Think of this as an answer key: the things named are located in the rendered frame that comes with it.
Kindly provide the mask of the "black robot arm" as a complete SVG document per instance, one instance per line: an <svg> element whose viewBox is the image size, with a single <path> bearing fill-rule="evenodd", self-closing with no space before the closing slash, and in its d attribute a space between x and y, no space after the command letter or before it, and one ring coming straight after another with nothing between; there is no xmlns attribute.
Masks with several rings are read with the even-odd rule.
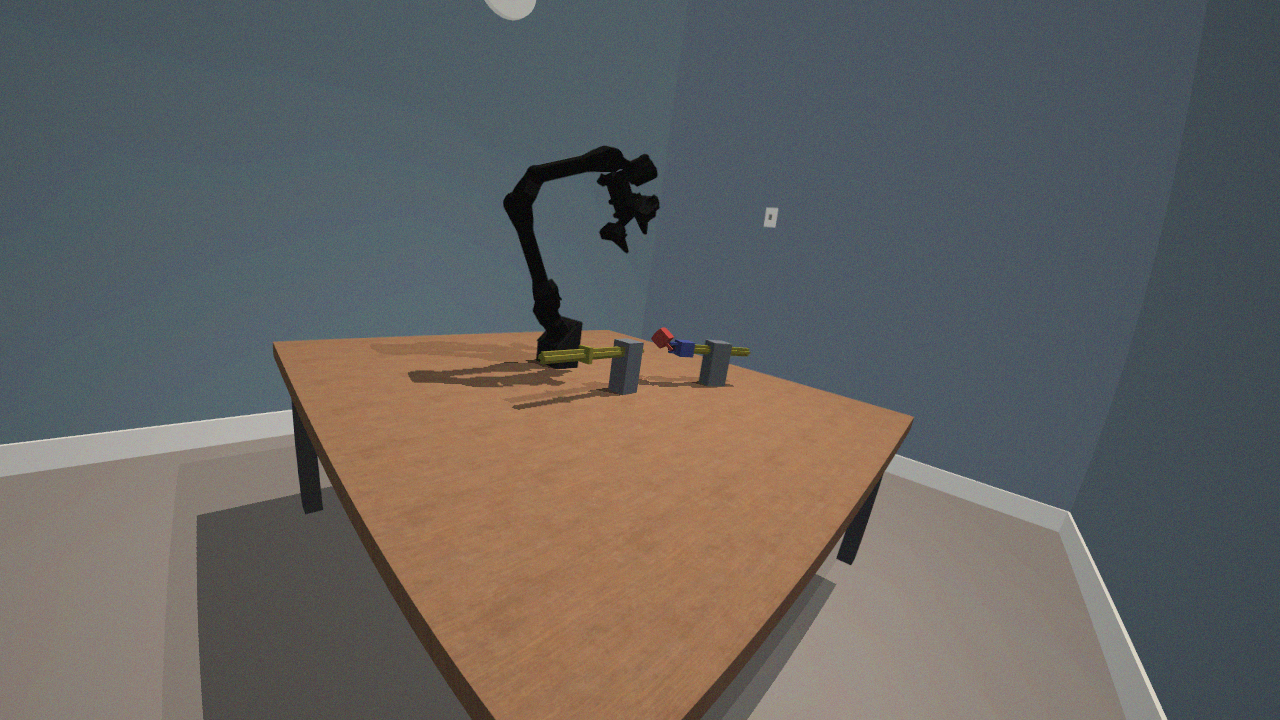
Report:
<svg viewBox="0 0 1280 720"><path fill-rule="evenodd" d="M538 323L548 332L545 337L558 342L573 325L564 322L558 313L562 299L556 282L552 278L548 279L541 261L538 241L532 232L532 202L538 199L543 183L588 170L611 172L605 176L602 173L596 181L600 186L607 184L611 199L625 199L631 193L628 183L640 186L657 178L657 167L648 154L628 161L620 149L602 146L577 158L529 167L524 178L515 186L513 192L503 200L506 213L518 232L524 256L531 273L535 301L532 313L538 316ZM636 193L636 199L634 201L628 199L627 202L628 217L636 217L643 223L657 217L659 201L655 193L650 199L643 199L641 193Z"/></svg>

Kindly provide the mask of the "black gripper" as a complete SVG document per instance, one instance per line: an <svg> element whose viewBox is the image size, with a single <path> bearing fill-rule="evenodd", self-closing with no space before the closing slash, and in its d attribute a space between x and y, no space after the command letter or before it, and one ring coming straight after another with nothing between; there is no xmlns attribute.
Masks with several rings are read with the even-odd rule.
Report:
<svg viewBox="0 0 1280 720"><path fill-rule="evenodd" d="M626 240L625 240L625 237L627 236L627 233L625 233L626 232L625 231L625 225L634 218L634 217L628 217L628 214L626 211L627 204L628 204L627 202L628 199L631 199L634 201L636 199L636 193L631 192L627 196L625 196L625 199L611 199L608 201L609 205L614 205L614 211L616 213L613 214L613 217L618 218L620 222L617 222L617 223L608 222L602 228L602 231L599 232L600 236L602 236L602 240L611 240L611 241L613 241L623 252L628 252L628 247L627 247L627 243L626 243ZM648 223L640 222L636 217L635 217L635 219L637 222L637 225L643 231L643 234L646 234Z"/></svg>

